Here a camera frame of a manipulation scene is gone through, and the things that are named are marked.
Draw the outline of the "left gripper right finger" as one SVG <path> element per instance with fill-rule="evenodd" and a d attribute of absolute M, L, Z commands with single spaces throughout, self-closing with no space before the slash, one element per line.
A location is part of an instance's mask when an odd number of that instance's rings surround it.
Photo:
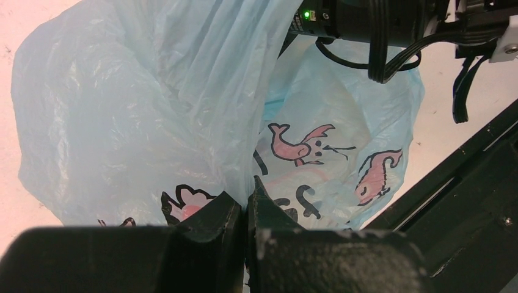
<path fill-rule="evenodd" d="M 251 292 L 432 292 L 419 249 L 386 230 L 307 230 L 259 177 L 248 199 Z"/>

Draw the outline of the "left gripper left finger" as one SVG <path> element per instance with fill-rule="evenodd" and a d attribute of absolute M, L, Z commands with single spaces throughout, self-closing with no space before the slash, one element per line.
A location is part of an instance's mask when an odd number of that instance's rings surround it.
<path fill-rule="evenodd" d="M 1 259 L 1 291 L 240 292 L 242 220 L 222 194 L 174 226 L 33 228 Z"/>

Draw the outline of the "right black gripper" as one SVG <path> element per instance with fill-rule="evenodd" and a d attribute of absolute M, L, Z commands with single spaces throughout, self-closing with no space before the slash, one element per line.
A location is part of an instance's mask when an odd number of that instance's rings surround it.
<path fill-rule="evenodd" d="M 373 23 L 368 1 L 302 1 L 294 13 L 281 53 L 298 35 L 325 41 L 347 40 L 368 43 L 371 30 L 387 27 L 388 45 L 408 47 L 416 42 L 445 42 L 448 1 L 385 1 L 388 8 L 382 21 Z"/>

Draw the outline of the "light blue plastic bag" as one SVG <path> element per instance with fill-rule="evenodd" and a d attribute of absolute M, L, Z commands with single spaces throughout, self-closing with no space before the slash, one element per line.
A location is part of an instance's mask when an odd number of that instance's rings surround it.
<path fill-rule="evenodd" d="M 402 185 L 424 96 L 281 45 L 298 1 L 81 1 L 15 54 L 23 186 L 64 225 L 174 225 L 261 179 L 306 229 L 358 229 Z"/>

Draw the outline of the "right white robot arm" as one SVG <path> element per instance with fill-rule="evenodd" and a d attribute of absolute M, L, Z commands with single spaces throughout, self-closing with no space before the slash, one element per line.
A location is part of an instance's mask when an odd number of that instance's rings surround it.
<path fill-rule="evenodd" d="M 303 1 L 294 13 L 283 50 L 299 35 L 315 37 L 321 52 L 337 63 L 356 69 L 367 64 L 334 57 L 327 46 L 335 40 L 400 47 L 395 57 L 400 71 L 415 68 L 421 51 L 434 43 L 458 46 L 457 58 L 491 56 L 511 19 L 517 1 L 456 1 L 455 17 L 447 21 L 448 1 Z"/>

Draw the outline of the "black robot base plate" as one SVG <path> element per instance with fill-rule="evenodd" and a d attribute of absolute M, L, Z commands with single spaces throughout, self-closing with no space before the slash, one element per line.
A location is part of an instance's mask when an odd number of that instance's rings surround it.
<path fill-rule="evenodd" d="M 437 292 L 517 291 L 517 104 L 369 225 L 404 233 Z"/>

